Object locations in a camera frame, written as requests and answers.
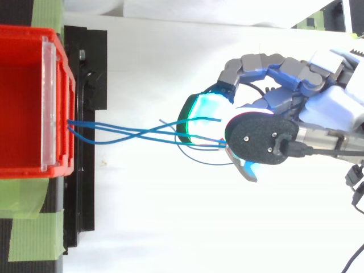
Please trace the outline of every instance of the red container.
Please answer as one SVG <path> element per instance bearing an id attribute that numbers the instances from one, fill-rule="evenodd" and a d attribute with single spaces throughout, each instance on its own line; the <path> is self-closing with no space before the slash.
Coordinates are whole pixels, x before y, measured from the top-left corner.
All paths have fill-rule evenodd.
<path id="1" fill-rule="evenodd" d="M 73 172 L 75 78 L 54 30 L 0 25 L 0 179 Z"/>

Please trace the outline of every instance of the white surface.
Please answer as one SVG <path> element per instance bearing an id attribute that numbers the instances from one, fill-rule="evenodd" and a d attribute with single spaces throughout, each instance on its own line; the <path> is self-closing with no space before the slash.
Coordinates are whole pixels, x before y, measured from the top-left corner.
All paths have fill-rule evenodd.
<path id="1" fill-rule="evenodd" d="M 315 64 L 318 67 L 335 74 L 343 60 L 344 58 L 342 56 L 335 54 L 334 52 L 320 50 L 315 52 L 309 63 Z"/>
<path id="2" fill-rule="evenodd" d="M 308 60 L 318 45 L 350 46 L 346 34 L 320 31 L 75 14 L 65 22 L 108 30 L 108 110 L 97 120 L 141 128 L 176 120 L 187 97 L 216 82 L 232 58 L 277 52 Z M 241 86 L 243 97 L 259 94 Z M 134 139 L 97 146 L 95 164 L 96 231 L 69 250 L 65 273 L 340 272 L 364 242 L 346 162 L 317 156 L 261 166 L 253 184 L 233 166 L 200 165 L 177 147 Z M 349 272 L 363 268 L 361 256 Z"/>
<path id="3" fill-rule="evenodd" d="M 300 119 L 324 128 L 353 131 L 364 122 L 364 107 L 340 86 L 332 86 L 309 98 Z"/>
<path id="4" fill-rule="evenodd" d="M 363 76 L 364 61 L 361 61 L 345 88 L 345 92 L 362 105 L 364 105 Z"/>
<path id="5" fill-rule="evenodd" d="M 291 28 L 332 0 L 125 0 L 124 17 Z"/>
<path id="6" fill-rule="evenodd" d="M 123 5 L 123 0 L 64 0 L 65 11 L 104 14 Z"/>

